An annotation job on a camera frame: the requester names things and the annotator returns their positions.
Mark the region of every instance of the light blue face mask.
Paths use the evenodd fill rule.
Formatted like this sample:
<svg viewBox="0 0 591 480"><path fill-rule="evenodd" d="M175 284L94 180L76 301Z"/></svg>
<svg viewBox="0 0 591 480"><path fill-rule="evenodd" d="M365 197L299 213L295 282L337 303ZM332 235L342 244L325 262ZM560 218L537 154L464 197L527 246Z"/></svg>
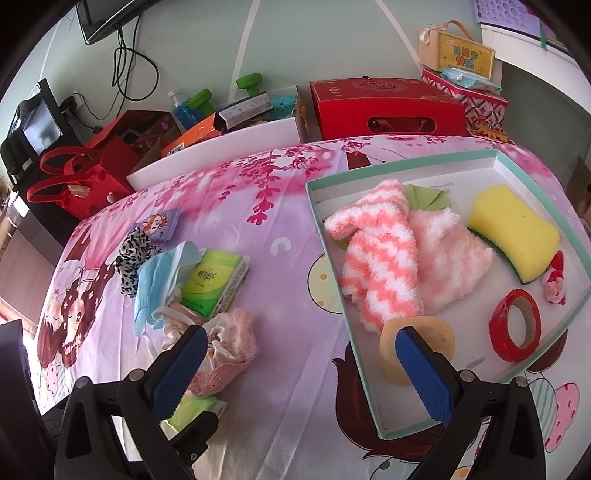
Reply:
<svg viewBox="0 0 591 480"><path fill-rule="evenodd" d="M135 298L134 335L145 332L146 323L154 329L164 326L160 316L152 313L178 296L195 266L201 261L201 252L193 242L183 242L172 250L153 256L138 269L138 294Z"/></svg>

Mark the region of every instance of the pink floral bedsheet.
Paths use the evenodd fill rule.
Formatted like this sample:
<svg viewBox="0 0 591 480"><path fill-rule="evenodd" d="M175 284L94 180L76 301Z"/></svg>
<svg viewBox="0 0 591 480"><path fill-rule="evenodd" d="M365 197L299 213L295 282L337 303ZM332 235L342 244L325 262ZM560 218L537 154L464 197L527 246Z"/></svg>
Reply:
<svg viewBox="0 0 591 480"><path fill-rule="evenodd" d="M76 228L47 294L37 334L42 373L35 392L41 411L67 395L82 375L114 381L149 366L145 342L132 333L133 300L120 293L112 263L136 222L180 207L165 248L191 240L249 259L251 271L234 305L252 312L259 346L249 369L220 394L229 408L194 466L198 477L406 478L437 432L390 442L377 437L304 186L347 170L355 157L376 164L493 148L545 190L591 251L560 184L537 157L521 147L469 137L377 135L272 150L165 181L107 207ZM526 372L549 404L555 403L552 422L560 417L561 401L573 406L571 423L577 410L585 409L577 419L591 413L586 401L591 379L573 353L591 356L588 349L579 350L581 338L591 334L588 318L586 307L570 328L579 333L568 335L568 343L565 334L555 358ZM161 345L161 330L148 334ZM568 433L548 439L549 479L562 478L589 444L586 421L579 423L584 425L574 422ZM558 448L560 443L570 448ZM467 453L460 467L469 468L473 457L473 451ZM460 468L457 474L463 478Z"/></svg>

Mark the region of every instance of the plastic bag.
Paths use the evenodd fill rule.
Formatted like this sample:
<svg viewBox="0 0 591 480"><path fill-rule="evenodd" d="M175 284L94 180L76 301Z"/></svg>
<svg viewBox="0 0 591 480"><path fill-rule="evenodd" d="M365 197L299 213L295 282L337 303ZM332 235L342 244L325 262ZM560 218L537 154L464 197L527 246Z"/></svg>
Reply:
<svg viewBox="0 0 591 480"><path fill-rule="evenodd" d="M486 77L477 73L467 72L460 69L443 69L439 76L444 80L449 80L456 85L470 90L480 90L482 92L500 93L501 87L495 85Z"/></svg>

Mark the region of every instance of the fuzzy pink towel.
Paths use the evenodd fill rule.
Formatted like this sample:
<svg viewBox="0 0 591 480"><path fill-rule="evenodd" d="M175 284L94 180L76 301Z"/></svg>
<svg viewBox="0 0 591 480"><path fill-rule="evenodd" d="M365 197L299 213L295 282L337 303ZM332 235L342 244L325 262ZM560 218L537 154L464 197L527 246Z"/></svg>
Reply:
<svg viewBox="0 0 591 480"><path fill-rule="evenodd" d="M377 333L392 318L433 314L470 293L494 255L449 208L409 212L396 179L337 210L324 227L335 240L353 235L341 289Z"/></svg>
<svg viewBox="0 0 591 480"><path fill-rule="evenodd" d="M495 253L449 208L410 212L408 224L417 241L418 283L425 315L433 315L474 290Z"/></svg>
<svg viewBox="0 0 591 480"><path fill-rule="evenodd" d="M381 332L389 319L424 313L408 211L402 184L384 180L324 221L335 240L353 235L345 253L341 289L359 307L365 328L373 332Z"/></svg>

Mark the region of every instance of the cardboard box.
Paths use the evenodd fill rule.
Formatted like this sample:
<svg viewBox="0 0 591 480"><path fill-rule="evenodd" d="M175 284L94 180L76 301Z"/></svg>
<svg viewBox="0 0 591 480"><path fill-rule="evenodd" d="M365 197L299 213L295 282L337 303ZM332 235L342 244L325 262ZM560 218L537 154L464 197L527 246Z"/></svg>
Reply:
<svg viewBox="0 0 591 480"><path fill-rule="evenodd" d="M503 128L505 108L509 102L498 95L491 95L478 90L462 88L455 83L442 79L436 72L424 69L421 75L424 82L437 90L451 95L466 108L466 126L476 129L477 125L491 125Z"/></svg>
<svg viewBox="0 0 591 480"><path fill-rule="evenodd" d="M297 95L296 86L277 90L276 97ZM287 148L308 141L306 109L299 105L293 116L273 120L199 142L147 165L127 176L136 190L146 189L161 181L185 175L200 168L254 155L275 148Z"/></svg>
<svg viewBox="0 0 591 480"><path fill-rule="evenodd" d="M219 137L225 128L224 121L217 113L208 116L205 120L200 121L193 128L190 128L175 141L167 144L161 152L162 157L172 155L180 152L191 145L208 140L210 138Z"/></svg>
<svg viewBox="0 0 591 480"><path fill-rule="evenodd" d="M580 158L577 159L574 172L566 187L566 196L579 217L584 218L584 215L587 214L591 220L591 212L589 212L589 205L591 203L591 194L589 193L590 180L591 171L589 171L583 160Z"/></svg>
<svg viewBox="0 0 591 480"><path fill-rule="evenodd" d="M174 127L168 130L165 134L162 134L162 136L156 140L146 155L140 159L138 164L133 168L133 170L131 170L131 172L129 172L129 174L131 175L133 172L138 171L139 169L144 168L157 160L160 160L162 158L161 152L164 146L174 142L180 136L181 131L175 124Z"/></svg>
<svg viewBox="0 0 591 480"><path fill-rule="evenodd" d="M162 150L162 156L172 155L191 145L219 137L241 123L270 110L271 100L266 92L245 98L208 116L193 128L187 130L176 141Z"/></svg>

